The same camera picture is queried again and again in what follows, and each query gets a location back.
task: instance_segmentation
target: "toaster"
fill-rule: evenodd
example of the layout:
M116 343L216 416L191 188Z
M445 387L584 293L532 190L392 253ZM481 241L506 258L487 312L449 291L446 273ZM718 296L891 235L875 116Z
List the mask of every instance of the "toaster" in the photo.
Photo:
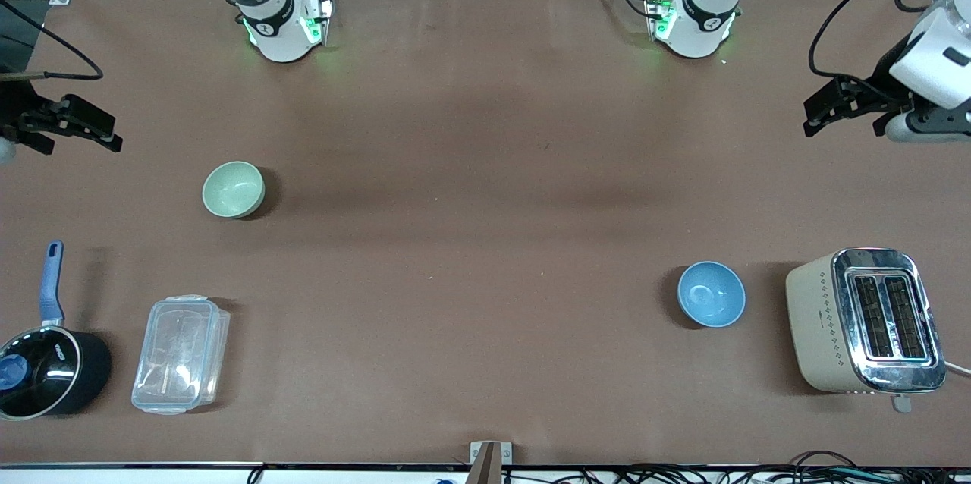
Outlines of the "toaster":
M812 387L906 395L944 383L934 319L908 255L854 248L823 256L788 274L786 298L799 370Z

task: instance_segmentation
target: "clear plastic food container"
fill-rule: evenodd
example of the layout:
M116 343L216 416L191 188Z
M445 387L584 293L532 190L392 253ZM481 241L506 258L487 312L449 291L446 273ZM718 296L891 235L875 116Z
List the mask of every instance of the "clear plastic food container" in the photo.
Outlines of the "clear plastic food container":
M169 297L149 314L131 403L152 414L181 414L215 400L229 312L199 295Z

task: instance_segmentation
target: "bowl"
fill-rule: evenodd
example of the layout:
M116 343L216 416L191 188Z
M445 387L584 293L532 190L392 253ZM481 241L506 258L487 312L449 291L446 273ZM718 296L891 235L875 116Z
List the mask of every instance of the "bowl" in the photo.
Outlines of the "bowl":
M209 213L222 218L246 217L263 202L266 184L255 165L229 162L209 173L202 186L202 202Z
M745 287L738 275L718 262L691 264L677 283L677 302L698 325L731 325L745 310Z

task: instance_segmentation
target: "blue bowl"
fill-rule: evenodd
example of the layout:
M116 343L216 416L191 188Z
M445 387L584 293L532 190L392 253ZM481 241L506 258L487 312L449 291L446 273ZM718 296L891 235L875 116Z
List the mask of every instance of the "blue bowl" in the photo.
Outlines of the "blue bowl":
M745 310L745 287L728 266L698 262L680 274L677 302L684 314L704 326L731 325Z

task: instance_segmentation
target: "blue lid knob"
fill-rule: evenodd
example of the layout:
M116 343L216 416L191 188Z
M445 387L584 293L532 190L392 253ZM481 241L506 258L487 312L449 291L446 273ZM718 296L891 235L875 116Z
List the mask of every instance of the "blue lid knob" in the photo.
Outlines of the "blue lid knob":
M0 359L0 391L20 385L29 371L30 364L20 355L11 354Z

